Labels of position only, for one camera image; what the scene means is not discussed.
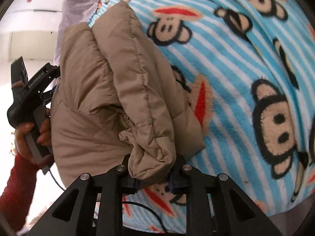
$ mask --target metal bolt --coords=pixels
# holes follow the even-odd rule
[[[226,180],[229,179],[229,177],[228,177],[226,174],[220,174],[220,175],[219,175],[219,179],[220,179],[221,181],[226,181]]]
[[[81,180],[88,180],[89,177],[90,177],[89,174],[84,173],[84,174],[82,174],[82,175],[80,176],[80,179],[81,179]]]
[[[125,170],[126,170],[126,166],[125,166],[125,165],[122,165],[122,164],[121,164],[121,165],[118,165],[118,166],[117,166],[117,170],[118,170],[118,171],[125,171]]]
[[[192,168],[193,167],[188,165],[188,164],[183,165],[183,170],[185,170],[185,171],[190,171],[190,170],[192,170]]]

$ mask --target jacket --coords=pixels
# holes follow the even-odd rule
[[[200,123],[165,56],[125,2],[92,28],[65,30],[61,77],[51,105],[52,146],[63,183],[97,175],[131,154],[130,175],[163,181],[176,153],[204,147]]]

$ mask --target blue striped blanket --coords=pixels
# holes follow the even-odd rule
[[[99,0],[91,27],[121,0]],[[267,214],[315,189],[315,35],[295,0],[122,0],[172,65],[203,127],[188,163],[228,174]],[[185,195],[153,185],[124,200],[185,233]],[[147,210],[123,205],[124,225],[161,232]]]

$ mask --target person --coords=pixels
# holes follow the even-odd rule
[[[49,113],[50,110],[47,109],[48,117],[42,124],[40,137],[37,139],[37,143],[42,146],[51,145]],[[24,135],[29,133],[33,126],[33,123],[21,123],[15,132],[17,149],[15,163],[7,186],[0,197],[0,212],[15,232],[20,231],[25,224],[34,195],[37,171],[53,159],[51,155],[46,156],[40,164],[36,162],[24,138]]]

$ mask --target red sweater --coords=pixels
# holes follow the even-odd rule
[[[34,195],[38,170],[37,165],[19,154],[15,156],[7,187],[0,197],[0,212],[15,232],[20,231],[25,224]]]

